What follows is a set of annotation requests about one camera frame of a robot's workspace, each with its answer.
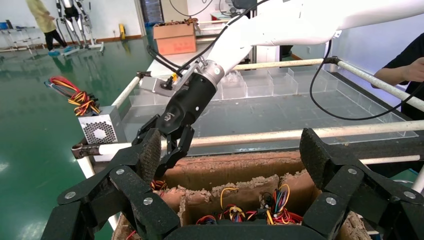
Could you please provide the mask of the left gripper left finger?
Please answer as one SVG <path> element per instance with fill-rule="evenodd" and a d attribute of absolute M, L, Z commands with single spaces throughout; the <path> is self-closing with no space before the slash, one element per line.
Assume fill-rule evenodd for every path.
<path fill-rule="evenodd" d="M 105 169 L 63 191 L 42 234 L 44 240 L 92 240 L 108 221 L 123 214 L 144 240 L 163 240 L 180 218 L 151 189 L 161 156 L 161 135 L 120 149 Z"/>

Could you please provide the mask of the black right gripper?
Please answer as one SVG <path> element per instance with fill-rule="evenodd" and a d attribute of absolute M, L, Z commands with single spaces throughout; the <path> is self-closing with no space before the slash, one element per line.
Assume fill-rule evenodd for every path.
<path fill-rule="evenodd" d="M 166 154 L 159 162 L 155 177 L 162 177 L 187 155 L 195 132 L 191 125 L 199 118 L 215 93 L 215 86 L 207 78 L 193 73 L 188 85 L 182 86 L 171 97 L 164 113 L 154 115 L 137 130 L 132 146 L 141 144 L 150 129 L 157 128 L 166 136 Z"/>

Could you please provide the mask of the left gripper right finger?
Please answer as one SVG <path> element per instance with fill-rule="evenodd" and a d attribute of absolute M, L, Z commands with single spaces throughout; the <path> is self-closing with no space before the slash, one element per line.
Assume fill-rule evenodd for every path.
<path fill-rule="evenodd" d="M 301 161 L 321 194 L 302 225 L 333 240 L 349 212 L 361 215 L 385 240 L 424 237 L 424 198 L 417 191 L 366 167 L 346 149 L 324 143 L 311 128 L 302 131 Z"/>

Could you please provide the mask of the bystander hand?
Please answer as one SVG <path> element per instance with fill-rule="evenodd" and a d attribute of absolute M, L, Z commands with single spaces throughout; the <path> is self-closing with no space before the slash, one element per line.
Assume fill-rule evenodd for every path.
<path fill-rule="evenodd" d="M 407 65 L 404 69 L 403 77 L 409 82 L 422 83 L 424 81 L 424 58 L 420 57 Z"/>

